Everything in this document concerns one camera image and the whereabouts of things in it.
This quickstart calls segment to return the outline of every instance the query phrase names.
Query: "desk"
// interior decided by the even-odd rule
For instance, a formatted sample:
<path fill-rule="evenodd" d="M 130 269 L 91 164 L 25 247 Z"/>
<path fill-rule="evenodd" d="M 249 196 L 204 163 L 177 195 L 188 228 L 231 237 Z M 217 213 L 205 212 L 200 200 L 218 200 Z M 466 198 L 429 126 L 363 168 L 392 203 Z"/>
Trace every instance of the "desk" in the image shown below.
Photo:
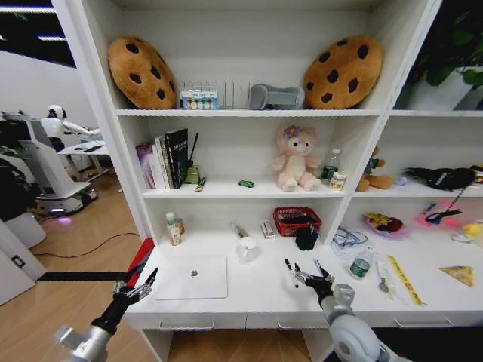
<path fill-rule="evenodd" d="M 332 351 L 328 323 L 313 290 L 293 287 L 285 258 L 296 262 L 302 270 L 318 275 L 313 262 L 316 258 L 335 276 L 336 283 L 351 285 L 355 290 L 352 304 L 355 315 L 371 327 L 452 327 L 483 323 L 483 249 L 451 241 L 444 232 L 433 247 L 425 247 L 426 230 L 414 231 L 413 237 L 406 241 L 371 238 L 382 255 L 390 253 L 398 260 L 420 298 L 427 303 L 418 306 L 412 303 L 390 265 L 389 273 L 403 300 L 390 300 L 379 291 L 375 267 L 357 281 L 350 277 L 330 246 L 319 242 L 312 251 L 300 251 L 292 238 L 260 241 L 260 256 L 248 265 L 241 265 L 235 255 L 236 236 L 231 230 L 214 231 L 201 225 L 192 225 L 191 230 L 195 231 L 187 229 L 185 240 L 176 247 L 169 244 L 166 235 L 161 238 L 139 282 L 144 282 L 155 267 L 162 268 L 165 260 L 173 256 L 225 255 L 228 297 L 156 300 L 159 287 L 156 280 L 152 292 L 129 307 L 125 320 L 140 331 L 159 361 L 167 360 L 173 331 L 217 328 L 301 330 L 312 361 L 323 361 Z M 256 232 L 256 229 L 248 230 L 249 235 Z M 448 265 L 472 265 L 475 286 L 467 287 L 438 270 Z"/>
<path fill-rule="evenodd" d="M 95 151 L 92 152 L 84 152 L 84 150 L 89 149 L 90 147 L 94 146 L 101 146 L 99 149 L 96 149 Z M 80 143 L 78 145 L 74 146 L 69 146 L 66 147 L 65 149 L 59 151 L 57 153 L 58 155 L 62 155 L 66 158 L 67 162 L 69 162 L 69 166 L 71 171 L 75 174 L 75 177 L 77 178 L 77 181 L 81 181 L 81 174 L 77 170 L 77 167 L 72 160 L 72 157 L 69 157 L 70 155 L 84 155 L 84 156 L 89 156 L 91 159 L 92 163 L 96 167 L 97 170 L 97 175 L 90 177 L 88 181 L 92 181 L 93 179 L 96 179 L 100 175 L 106 173 L 109 171 L 109 169 L 103 169 L 100 166 L 99 159 L 97 156 L 109 156 L 109 151 L 107 150 L 106 144 L 104 141 L 89 141 L 86 143 Z"/>

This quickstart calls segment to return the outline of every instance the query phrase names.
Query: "drawer handle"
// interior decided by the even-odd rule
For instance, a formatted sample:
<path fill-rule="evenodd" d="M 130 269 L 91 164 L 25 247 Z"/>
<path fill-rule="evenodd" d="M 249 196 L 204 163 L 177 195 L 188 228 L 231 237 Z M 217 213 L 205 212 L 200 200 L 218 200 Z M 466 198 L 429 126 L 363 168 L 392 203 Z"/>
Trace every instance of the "drawer handle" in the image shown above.
<path fill-rule="evenodd" d="M 173 331 L 202 331 L 202 330 L 214 330 L 214 319 L 210 326 L 206 327 L 163 327 L 163 322 L 159 324 L 159 330 L 173 330 Z"/>
<path fill-rule="evenodd" d="M 418 323 L 401 323 L 397 319 L 394 319 L 394 324 L 397 326 L 397 328 L 430 328 L 430 327 L 446 327 L 446 328 L 451 328 L 454 327 L 454 323 L 448 318 L 445 317 L 443 321 L 437 321 L 437 322 L 418 322 Z"/>
<path fill-rule="evenodd" d="M 328 328 L 327 326 L 284 326 L 280 321 L 277 321 L 277 327 L 280 330 L 323 330 Z"/>

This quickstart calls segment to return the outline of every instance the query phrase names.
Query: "black book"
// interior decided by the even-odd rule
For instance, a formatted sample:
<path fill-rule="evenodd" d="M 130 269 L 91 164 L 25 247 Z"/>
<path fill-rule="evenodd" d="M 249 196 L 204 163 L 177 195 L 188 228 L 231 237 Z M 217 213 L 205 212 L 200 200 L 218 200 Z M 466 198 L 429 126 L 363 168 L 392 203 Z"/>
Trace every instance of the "black book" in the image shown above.
<path fill-rule="evenodd" d="M 166 151 L 169 158 L 173 187 L 179 189 L 186 178 L 188 163 L 188 128 L 165 133 Z"/>

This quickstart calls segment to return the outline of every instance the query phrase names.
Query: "shelf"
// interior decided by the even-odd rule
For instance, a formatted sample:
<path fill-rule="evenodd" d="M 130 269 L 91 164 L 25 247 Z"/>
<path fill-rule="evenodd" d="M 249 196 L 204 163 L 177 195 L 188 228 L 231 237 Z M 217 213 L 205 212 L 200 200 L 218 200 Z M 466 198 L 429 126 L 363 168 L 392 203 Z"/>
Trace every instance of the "shelf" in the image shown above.
<path fill-rule="evenodd" d="M 422 183 L 409 180 L 405 186 L 394 185 L 389 190 L 371 187 L 367 192 L 355 192 L 356 198 L 455 198 L 460 190 L 432 189 Z M 483 198 L 483 188 L 467 188 L 462 198 Z"/>
<path fill-rule="evenodd" d="M 251 109 L 117 109 L 117 116 L 143 117 L 349 117 L 377 116 L 378 109 L 284 109 L 252 111 Z"/>
<path fill-rule="evenodd" d="M 240 179 L 255 182 L 252 189 L 238 185 Z M 255 179 L 242 177 L 239 179 L 220 179 L 208 177 L 201 192 L 195 192 L 196 185 L 184 184 L 178 190 L 149 189 L 143 192 L 144 198 L 337 198 L 345 192 L 333 191 L 322 185 L 318 191 L 308 192 L 298 186 L 294 192 L 284 192 L 276 179 Z"/>
<path fill-rule="evenodd" d="M 411 109 L 393 109 L 389 115 L 391 117 L 483 118 L 483 111 L 416 111 Z"/>
<path fill-rule="evenodd" d="M 162 268 L 165 260 L 173 256 L 221 255 L 227 258 L 228 297 L 225 299 L 192 300 L 155 300 L 159 280 L 152 286 L 152 293 L 145 299 L 132 305 L 128 314 L 153 313 L 297 313 L 312 312 L 320 315 L 317 297 L 311 288 L 295 288 L 291 282 L 284 260 L 297 263 L 302 270 L 320 275 L 313 259 L 322 265 L 332 265 L 336 260 L 327 260 L 325 247 L 318 241 L 312 251 L 300 251 L 294 238 L 281 238 L 275 229 L 276 239 L 265 241 L 258 225 L 254 229 L 246 228 L 249 235 L 257 239 L 259 256 L 248 264 L 241 264 L 235 249 L 238 238 L 229 226 L 219 225 L 218 229 L 197 229 L 196 225 L 186 226 L 184 241 L 172 247 L 166 235 L 152 252 L 140 277 L 145 280 L 146 273 L 155 267 Z M 337 264 L 330 270 L 338 271 Z M 349 283 L 349 275 L 341 275 L 339 283 Z M 361 308 L 362 298 L 356 298 L 355 308 Z"/>
<path fill-rule="evenodd" d="M 245 0 L 226 2 L 224 0 L 114 0 L 120 8 L 128 10 L 369 10 L 383 0 L 305 0 L 294 3 L 291 0 Z"/>
<path fill-rule="evenodd" d="M 420 225 L 408 222 L 411 233 L 405 239 L 391 240 L 374 234 L 362 222 L 343 223 L 348 230 L 363 232 L 368 236 L 370 245 L 374 247 L 377 255 L 387 261 L 387 269 L 391 274 L 398 294 L 404 301 L 390 300 L 381 293 L 377 285 L 378 278 L 376 268 L 369 270 L 366 277 L 360 281 L 352 281 L 351 285 L 357 291 L 372 292 L 371 308 L 374 312 L 387 312 L 395 309 L 406 311 L 481 311 L 483 308 L 483 247 L 476 244 L 464 244 L 451 240 L 454 232 L 445 227 L 425 229 Z M 402 271 L 425 306 L 415 305 L 408 292 L 402 285 L 399 276 L 386 258 L 387 255 L 395 257 Z M 475 286 L 473 288 L 460 283 L 439 268 L 468 265 L 474 268 Z M 413 316 L 414 323 L 424 325 L 424 318 Z"/>

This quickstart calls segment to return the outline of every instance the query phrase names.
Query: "drawer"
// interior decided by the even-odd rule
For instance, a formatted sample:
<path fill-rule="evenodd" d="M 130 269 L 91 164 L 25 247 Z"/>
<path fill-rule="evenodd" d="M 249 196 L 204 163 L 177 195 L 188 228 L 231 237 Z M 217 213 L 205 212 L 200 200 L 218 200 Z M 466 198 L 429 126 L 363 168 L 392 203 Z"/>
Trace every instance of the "drawer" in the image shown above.
<path fill-rule="evenodd" d="M 138 330 L 214 330 L 244 329 L 245 314 L 187 314 L 128 315 L 129 325 Z"/>
<path fill-rule="evenodd" d="M 253 313 L 247 316 L 247 328 L 278 328 L 280 330 L 306 330 L 328 328 L 320 313 Z"/>
<path fill-rule="evenodd" d="M 450 328 L 483 324 L 483 312 L 478 311 L 401 311 L 356 313 L 371 327 Z"/>

